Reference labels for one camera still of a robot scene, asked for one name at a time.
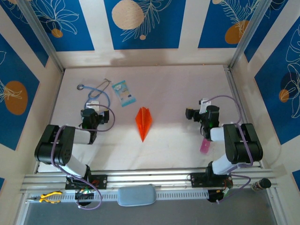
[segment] beige circle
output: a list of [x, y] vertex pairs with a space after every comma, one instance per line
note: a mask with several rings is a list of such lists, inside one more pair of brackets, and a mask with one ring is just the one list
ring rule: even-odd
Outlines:
[[8, 0], [9, 2], [13, 3], [13, 4], [17, 4], [17, 1], [16, 0]]
[[216, 4], [220, 4], [222, 1], [223, 0], [212, 0], [212, 3], [216, 5]]
[[112, 20], [123, 30], [137, 28], [144, 21], [142, 8], [132, 0], [122, 0], [112, 9]]
[[141, 35], [140, 36], [140, 39], [143, 41], [143, 40], [146, 40], [146, 36], [145, 35]]

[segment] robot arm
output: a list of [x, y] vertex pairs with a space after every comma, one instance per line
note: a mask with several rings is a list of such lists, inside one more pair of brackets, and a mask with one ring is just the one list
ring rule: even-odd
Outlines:
[[[109, 121], [109, 112], [104, 111], [101, 114], [97, 114], [94, 109], [87, 108], [81, 110], [81, 117], [82, 127], [88, 131], [66, 126], [64, 130], [61, 131], [59, 140], [56, 143], [53, 156], [54, 162], [75, 178], [83, 178], [89, 182], [92, 182], [94, 179], [105, 179], [105, 177], [100, 178], [100, 176], [96, 177], [92, 175], [90, 167], [72, 155], [72, 149], [73, 144], [93, 144], [97, 137], [97, 127], [99, 124], [104, 124]], [[51, 151], [59, 128], [57, 125], [48, 125], [46, 127], [34, 153], [37, 161], [49, 165], [52, 164]], [[67, 182], [70, 184], [69, 186], [71, 186], [70, 189], [75, 189], [76, 184], [82, 183], [71, 177], [67, 177]]]
[[[250, 163], [245, 144], [240, 132], [234, 124], [225, 124], [219, 127], [219, 107], [210, 105], [210, 101], [199, 101], [200, 110], [186, 109], [186, 118], [201, 123], [201, 132], [209, 141], [225, 142], [225, 155], [212, 162], [212, 171], [215, 175], [227, 174], [239, 164]], [[241, 129], [247, 141], [253, 161], [263, 157], [263, 149], [252, 124], [242, 124]]]

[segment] stethoscope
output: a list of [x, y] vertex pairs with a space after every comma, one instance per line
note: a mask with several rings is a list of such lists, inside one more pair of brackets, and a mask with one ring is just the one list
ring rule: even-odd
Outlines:
[[[99, 87], [101, 87], [101, 86], [102, 86], [104, 83], [106, 83], [106, 82], [107, 82], [107, 85], [105, 86], [105, 88], [103, 88], [103, 90], [98, 89]], [[111, 83], [111, 81], [105, 79], [105, 81], [102, 82], [102, 83], [101, 83], [98, 87], [96, 87], [96, 88], [93, 88], [93, 87], [90, 87], [90, 86], [85, 86], [85, 85], [83, 85], [83, 84], [77, 85], [77, 90], [83, 90], [83, 89], [90, 89], [90, 90], [91, 90], [91, 91], [89, 92], [89, 94], [88, 94], [88, 100], [87, 100], [87, 101], [85, 102], [85, 104], [84, 104], [84, 109], [86, 109], [86, 104], [87, 104], [89, 101], [96, 100], [97, 98], [99, 98], [99, 96], [100, 96], [101, 94], [104, 94], [104, 95], [106, 96], [107, 101], [108, 101], [108, 106], [107, 106], [107, 107], [109, 108], [110, 105], [111, 105], [111, 101], [110, 101], [110, 99], [109, 99], [107, 93], [104, 92], [104, 90], [109, 86], [110, 83]], [[95, 95], [95, 96], [92, 96], [92, 93], [95, 92], [95, 91], [98, 91], [99, 94], [97, 94], [97, 95]]]

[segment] orange circle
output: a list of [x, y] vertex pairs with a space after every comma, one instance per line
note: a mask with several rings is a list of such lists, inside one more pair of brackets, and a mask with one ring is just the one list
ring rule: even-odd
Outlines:
[[4, 90], [6, 93], [4, 98], [6, 108], [14, 115], [22, 115], [28, 103], [25, 86], [19, 81], [10, 81], [5, 87], [7, 88]]
[[225, 34], [225, 41], [228, 44], [238, 44], [245, 32], [246, 27], [248, 26], [248, 23], [248, 20], [243, 20], [231, 26]]
[[140, 39], [143, 41], [143, 40], [146, 40], [146, 36], [145, 35], [141, 35], [140, 36]]
[[289, 100], [289, 92], [286, 89], [282, 89], [279, 93], [279, 99], [282, 102], [287, 102]]
[[52, 35], [55, 36], [56, 38], [61, 38], [63, 36], [63, 33], [61, 32], [61, 30], [54, 28], [51, 31]]

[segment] gray floor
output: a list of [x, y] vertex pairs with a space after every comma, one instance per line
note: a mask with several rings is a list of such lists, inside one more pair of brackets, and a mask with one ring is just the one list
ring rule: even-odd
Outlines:
[[265, 191], [245, 189], [220, 205], [207, 200], [156, 201], [142, 207], [104, 202], [97, 210], [75, 203], [31, 203], [25, 225], [273, 225], [274, 214]]

